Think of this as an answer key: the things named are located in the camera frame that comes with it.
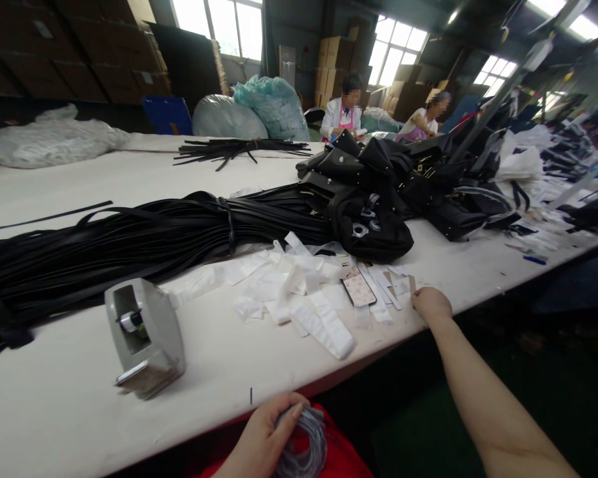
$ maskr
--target white shirt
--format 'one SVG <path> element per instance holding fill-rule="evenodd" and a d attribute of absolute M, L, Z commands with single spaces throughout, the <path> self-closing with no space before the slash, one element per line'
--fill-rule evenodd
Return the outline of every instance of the white shirt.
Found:
<path fill-rule="evenodd" d="M 412 130 L 414 130 L 417 127 L 414 124 L 414 122 L 412 121 L 412 118 L 414 118 L 417 115 L 420 115 L 420 116 L 423 117 L 423 121 L 425 121 L 425 114 L 426 113 L 427 113 L 427 110 L 425 108 L 419 108 L 414 113 L 412 113 L 412 116 L 410 116 L 410 119 L 408 119 L 405 122 L 405 124 L 401 128 L 401 131 L 399 131 L 399 134 L 408 134 L 408 133 L 411 133 Z M 439 132 L 439 124 L 437 123 L 437 121 L 435 119 L 433 119 L 432 121 L 429 122 L 428 127 L 430 128 L 431 131 L 433 131 L 435 133 Z"/>
<path fill-rule="evenodd" d="M 346 114 L 345 109 L 341 110 L 341 98 L 335 98 L 331 102 L 328 102 L 328 106 L 326 106 L 326 115 L 321 122 L 321 136 L 329 141 L 332 137 L 332 130 L 339 127 L 340 124 L 352 123 L 355 131 L 361 129 L 361 114 L 363 112 L 358 106 L 354 107 L 354 113 L 352 110 L 349 110 L 348 114 Z"/>

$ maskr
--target white plastic sack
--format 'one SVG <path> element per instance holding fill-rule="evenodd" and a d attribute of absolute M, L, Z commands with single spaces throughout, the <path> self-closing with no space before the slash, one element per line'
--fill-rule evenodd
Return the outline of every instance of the white plastic sack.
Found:
<path fill-rule="evenodd" d="M 552 138 L 553 135 L 545 125 L 536 125 L 528 131 L 521 131 L 514 135 L 518 147 L 536 146 L 539 151 L 556 146 Z"/>
<path fill-rule="evenodd" d="M 266 127 L 250 108 L 238 105 L 230 96 L 208 95 L 195 106 L 195 136 L 268 139 Z"/>
<path fill-rule="evenodd" d="M 272 139 L 309 141 L 308 123 L 301 101 L 293 87 L 283 78 L 253 76 L 246 84 L 235 86 L 235 101 L 252 108 Z"/>
<path fill-rule="evenodd" d="M 531 146 L 522 153 L 501 156 L 495 181 L 527 179 L 537 181 L 543 177 L 543 160 L 537 147 Z"/>
<path fill-rule="evenodd" d="M 401 129 L 401 126 L 392 119 L 387 111 L 375 107 L 365 109 L 361 116 L 361 127 L 366 128 L 368 133 L 375 131 L 398 133 Z"/>
<path fill-rule="evenodd" d="M 0 129 L 0 164 L 36 169 L 93 159 L 121 147 L 128 133 L 103 121 L 76 121 L 74 104 L 50 110 L 26 126 Z"/>

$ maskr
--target worker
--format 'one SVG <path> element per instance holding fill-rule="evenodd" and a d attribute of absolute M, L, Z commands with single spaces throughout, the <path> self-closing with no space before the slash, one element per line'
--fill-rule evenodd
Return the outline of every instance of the worker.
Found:
<path fill-rule="evenodd" d="M 402 135 L 414 143 L 436 136 L 439 133 L 437 118 L 447 111 L 451 101 L 452 95 L 447 91 L 437 93 L 426 108 L 419 108 L 410 116 L 401 128 L 399 137 Z"/>
<path fill-rule="evenodd" d="M 350 72 L 344 77 L 343 95 L 328 102 L 326 115 L 321 123 L 323 142 L 328 143 L 333 135 L 340 135 L 345 129 L 350 131 L 357 141 L 363 141 L 363 135 L 358 135 L 361 129 L 362 110 L 359 108 L 363 82 L 358 73 Z"/>
<path fill-rule="evenodd" d="M 412 304 L 432 331 L 458 413 L 487 476 L 579 477 L 467 341 L 452 320 L 447 297 L 433 287 L 424 287 L 412 295 Z M 305 397 L 290 392 L 263 404 L 252 414 L 221 467 L 218 464 L 206 470 L 202 477 L 271 477 L 303 408 L 308 405 Z M 288 413 L 277 424 L 286 410 Z M 326 441 L 328 451 L 321 476 L 371 478 L 368 468 L 327 414 Z"/>

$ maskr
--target white work table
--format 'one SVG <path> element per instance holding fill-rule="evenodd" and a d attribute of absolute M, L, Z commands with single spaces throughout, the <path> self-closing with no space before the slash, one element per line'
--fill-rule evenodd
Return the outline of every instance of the white work table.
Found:
<path fill-rule="evenodd" d="M 134 135 L 126 148 L 175 152 L 184 139 Z M 310 146 L 314 152 L 322 148 Z M 245 186 L 269 189 L 295 183 L 294 166 L 302 160 L 258 151 L 258 165 L 244 156 L 216 173 L 219 163 L 174 167 L 174 156 L 117 151 L 32 171 L 0 167 L 0 225 L 105 200 L 138 206 L 199 190 L 228 197 Z M 0 238 L 70 226 L 82 215 L 0 230 Z M 598 246 L 598 236 L 572 234 L 570 247 L 548 254 L 548 265 L 541 266 L 505 247 L 509 241 L 502 234 L 451 243 L 427 221 L 408 226 L 415 243 L 399 263 L 407 265 L 417 286 L 443 290 L 456 312 Z M 40 325 L 31 344 L 0 353 L 0 477 L 107 475 L 238 418 L 278 392 L 321 391 L 424 328 L 404 303 L 401 312 L 391 310 L 394 325 L 356 329 L 350 305 L 340 316 L 357 345 L 346 360 L 337 360 L 292 326 L 271 320 L 245 325 L 233 310 L 243 287 L 221 287 L 177 311 L 187 369 L 147 402 L 113 387 L 122 367 L 103 306 Z"/>

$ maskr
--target gray plastic sack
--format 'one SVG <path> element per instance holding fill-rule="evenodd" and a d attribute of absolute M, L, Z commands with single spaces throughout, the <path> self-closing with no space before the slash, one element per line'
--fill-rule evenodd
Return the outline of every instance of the gray plastic sack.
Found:
<path fill-rule="evenodd" d="M 234 98 L 237 104 L 257 113 L 271 139 L 310 140 L 299 96 L 283 78 L 260 79 L 255 75 L 235 87 Z"/>
<path fill-rule="evenodd" d="M 268 139 L 266 127 L 250 108 L 224 95 L 202 98 L 193 112 L 195 136 Z"/>

